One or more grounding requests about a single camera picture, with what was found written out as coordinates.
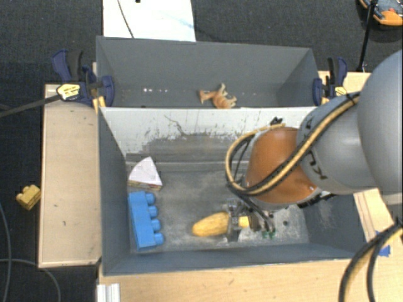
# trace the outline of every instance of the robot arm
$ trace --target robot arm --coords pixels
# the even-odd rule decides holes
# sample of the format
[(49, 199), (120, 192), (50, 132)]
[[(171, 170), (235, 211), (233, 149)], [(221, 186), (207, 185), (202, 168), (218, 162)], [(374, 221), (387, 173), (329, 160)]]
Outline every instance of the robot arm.
[(229, 188), (265, 210), (303, 203), (322, 191), (378, 187), (386, 202), (391, 194), (401, 198), (401, 98), (402, 51), (374, 70), (361, 93), (319, 106), (298, 130), (279, 127), (257, 137), (242, 182), (232, 178), (233, 149), (250, 136), (236, 141), (227, 153)]

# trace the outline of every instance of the yellow lego piece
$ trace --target yellow lego piece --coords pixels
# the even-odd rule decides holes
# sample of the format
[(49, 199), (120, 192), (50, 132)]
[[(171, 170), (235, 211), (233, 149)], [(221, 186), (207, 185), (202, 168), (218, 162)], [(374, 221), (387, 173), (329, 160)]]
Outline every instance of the yellow lego piece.
[(40, 189), (32, 184), (31, 186), (25, 187), (22, 193), (17, 194), (15, 199), (26, 210), (31, 210), (40, 199)]

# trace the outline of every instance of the yellow cable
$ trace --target yellow cable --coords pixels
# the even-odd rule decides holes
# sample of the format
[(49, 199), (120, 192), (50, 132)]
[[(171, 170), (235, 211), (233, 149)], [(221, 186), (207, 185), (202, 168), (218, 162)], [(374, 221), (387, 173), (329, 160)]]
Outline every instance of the yellow cable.
[(347, 102), (343, 104), (342, 106), (336, 108), (334, 111), (332, 111), (327, 117), (323, 119), (323, 121), (319, 124), (319, 126), (314, 130), (314, 132), (309, 136), (306, 141), (304, 141), (304, 144), (301, 146), (299, 151), (292, 157), (292, 159), (287, 163), (286, 166), (270, 181), (268, 181), (266, 184), (263, 186), (253, 190), (253, 191), (248, 191), (247, 188), (244, 188), (240, 186), (238, 183), (235, 182), (234, 178), (232, 177), (231, 173), (231, 167), (230, 167), (230, 155), (232, 153), (232, 150), (240, 143), (242, 142), (245, 138), (250, 137), (251, 135), (255, 135), (259, 131), (264, 131), (264, 130), (272, 130), (274, 128), (278, 128), (278, 125), (273, 125), (273, 126), (266, 126), (257, 130), (254, 130), (252, 132), (249, 132), (243, 136), (241, 136), (238, 140), (236, 140), (228, 149), (227, 155), (225, 157), (225, 173), (227, 175), (227, 178), (229, 182), (232, 184), (232, 186), (237, 189), (240, 192), (244, 192), (248, 195), (253, 195), (253, 194), (258, 194), (261, 191), (265, 191), (272, 187), (274, 184), (276, 184), (278, 181), (280, 181), (285, 175), (287, 175), (291, 168), (300, 160), (300, 158), (304, 155), (304, 153), (312, 146), (312, 144), (316, 141), (318, 136), (323, 132), (323, 130), (331, 124), (336, 118), (338, 118), (340, 115), (342, 115), (345, 111), (353, 107), (359, 100), (360, 95), (354, 95), (353, 99), (350, 100), (350, 102)]

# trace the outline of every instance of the blue clamp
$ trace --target blue clamp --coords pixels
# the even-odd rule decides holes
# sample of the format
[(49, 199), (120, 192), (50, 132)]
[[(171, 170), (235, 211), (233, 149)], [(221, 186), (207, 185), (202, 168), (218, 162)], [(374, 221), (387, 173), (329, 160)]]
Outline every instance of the blue clamp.
[(327, 59), (330, 75), (326, 76), (326, 85), (323, 85), (322, 79), (314, 79), (312, 97), (316, 106), (322, 104), (322, 98), (335, 98), (337, 96), (335, 88), (343, 86), (344, 79), (347, 77), (348, 68), (346, 61), (342, 57), (337, 57), (336, 60), (335, 62), (330, 57)]
[(52, 57), (53, 69), (62, 82), (75, 82), (80, 87), (79, 97), (72, 100), (92, 106), (92, 100), (98, 96), (104, 96), (106, 106), (111, 106), (115, 98), (115, 88), (112, 77), (103, 76), (97, 82), (95, 73), (87, 65), (81, 66), (82, 51), (74, 50), (69, 52), (66, 49), (59, 50)]
[(136, 191), (128, 195), (128, 205), (132, 219), (132, 228), (137, 250), (151, 249), (164, 243), (164, 236), (157, 233), (161, 223), (155, 217), (158, 215), (156, 201), (152, 193)]

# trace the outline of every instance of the clamp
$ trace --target clamp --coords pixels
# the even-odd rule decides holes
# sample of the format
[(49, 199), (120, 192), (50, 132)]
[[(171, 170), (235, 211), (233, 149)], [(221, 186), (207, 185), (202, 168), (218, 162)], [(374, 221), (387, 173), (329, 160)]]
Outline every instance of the clamp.
[(59, 50), (51, 57), (53, 69), (63, 82), (57, 94), (63, 101), (75, 101), (88, 106), (93, 105), (94, 99), (103, 96), (106, 106), (111, 106), (115, 97), (112, 77), (105, 75), (98, 82), (88, 65), (81, 66), (81, 57), (82, 51), (69, 52), (67, 49)]
[(330, 75), (326, 76), (326, 85), (323, 85), (322, 79), (314, 79), (312, 96), (316, 106), (324, 104), (336, 96), (347, 94), (343, 87), (348, 72), (346, 61), (341, 57), (337, 57), (336, 60), (329, 57), (327, 63)]

